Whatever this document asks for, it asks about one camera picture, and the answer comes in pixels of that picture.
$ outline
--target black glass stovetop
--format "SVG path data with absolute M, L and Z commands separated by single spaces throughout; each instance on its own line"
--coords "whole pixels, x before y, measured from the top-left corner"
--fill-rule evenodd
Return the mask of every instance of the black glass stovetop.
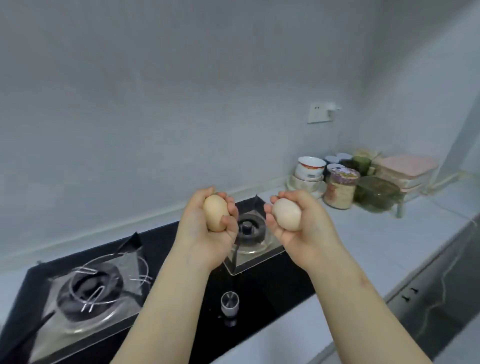
M 240 212 L 263 208 L 258 197 L 237 203 Z M 142 250 L 156 277 L 172 245 L 178 222 L 140 233 Z M 0 360 L 42 319 L 48 296 L 48 280 L 95 257 L 114 253 L 125 239 L 108 243 L 30 269 L 15 300 L 9 319 L 0 336 Z M 234 291 L 240 309 L 234 319 L 221 311 L 221 296 Z M 283 252 L 236 275 L 229 274 L 222 264 L 208 280 L 193 344 L 190 363 L 211 363 L 314 294 L 305 271 L 296 266 Z M 58 363 L 109 363 L 123 343 L 135 317 L 95 334 L 89 341 L 70 348 L 72 355 Z M 32 338 L 25 343 L 16 363 L 27 363 L 33 346 Z

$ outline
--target white cord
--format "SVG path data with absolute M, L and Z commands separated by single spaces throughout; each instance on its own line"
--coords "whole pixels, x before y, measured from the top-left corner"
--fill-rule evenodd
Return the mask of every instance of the white cord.
M 456 255 L 455 259 L 452 261 L 452 263 L 450 263 L 450 265 L 448 266 L 448 268 L 445 270 L 445 272 L 443 272 L 442 274 L 442 278 L 440 279 L 440 282 L 442 284 L 442 299 L 434 304 L 432 304 L 431 306 L 427 307 L 427 309 L 425 310 L 425 317 L 423 319 L 423 323 L 420 327 L 420 330 L 418 331 L 418 333 L 416 334 L 415 336 L 415 339 L 418 339 L 420 336 L 422 336 L 424 333 L 425 333 L 425 330 L 427 329 L 427 325 L 428 325 L 428 318 L 430 316 L 430 312 L 434 309 L 434 308 L 437 308 L 437 307 L 441 307 L 445 304 L 446 302 L 446 299 L 447 299 L 447 286 L 446 286 L 446 283 L 445 283 L 445 279 L 447 277 L 447 275 L 452 271 L 453 268 L 455 268 L 456 264 L 458 263 L 458 261 L 463 257 L 463 253 L 465 252 L 467 246 L 468 246 L 468 243 L 470 243 L 470 240 L 473 238 L 473 236 L 475 235 L 475 233 L 477 232 L 478 230 L 478 224 L 471 218 L 465 216 L 465 215 L 462 215 L 460 214 L 459 212 L 457 211 L 453 211 L 453 210 L 450 210 L 446 207 L 443 207 L 442 205 L 440 205 L 439 203 L 437 203 L 436 201 L 433 201 L 431 200 L 430 198 L 428 198 L 426 195 L 424 195 L 424 197 L 430 201 L 432 204 L 434 205 L 437 205 L 439 208 L 441 208 L 442 210 L 445 210 L 445 211 L 448 211 L 454 215 L 457 215 L 457 216 L 460 216 L 461 218 L 464 218 L 464 219 L 467 219 L 468 221 L 470 221 L 474 226 L 475 226 L 475 229 L 471 232 L 471 234 L 468 236 L 467 238 L 467 241 L 463 244 L 463 246 L 460 248 L 460 250 L 458 251 L 458 254 Z

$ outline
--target egg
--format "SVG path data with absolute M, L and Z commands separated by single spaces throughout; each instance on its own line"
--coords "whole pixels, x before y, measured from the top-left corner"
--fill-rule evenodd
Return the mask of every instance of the egg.
M 286 198 L 278 199 L 273 204 L 272 215 L 280 227 L 285 230 L 300 230 L 301 209 L 295 202 Z
M 207 219 L 207 228 L 221 232 L 227 227 L 220 222 L 222 216 L 229 216 L 227 202 L 220 196 L 213 194 L 205 199 L 204 212 Z

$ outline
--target gas stove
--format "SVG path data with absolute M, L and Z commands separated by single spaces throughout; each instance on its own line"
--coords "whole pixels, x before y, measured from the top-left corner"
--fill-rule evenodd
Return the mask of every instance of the gas stove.
M 314 294 L 265 226 L 237 203 L 239 235 L 208 280 L 191 363 L 211 363 Z M 0 362 L 109 363 L 167 257 L 178 222 L 30 269 L 0 337 Z

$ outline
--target bowl with red rim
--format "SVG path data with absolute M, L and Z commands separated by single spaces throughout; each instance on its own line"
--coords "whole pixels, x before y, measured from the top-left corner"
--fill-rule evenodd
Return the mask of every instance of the bowl with red rim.
M 316 157 L 300 157 L 294 176 L 299 180 L 316 182 L 323 178 L 327 162 Z

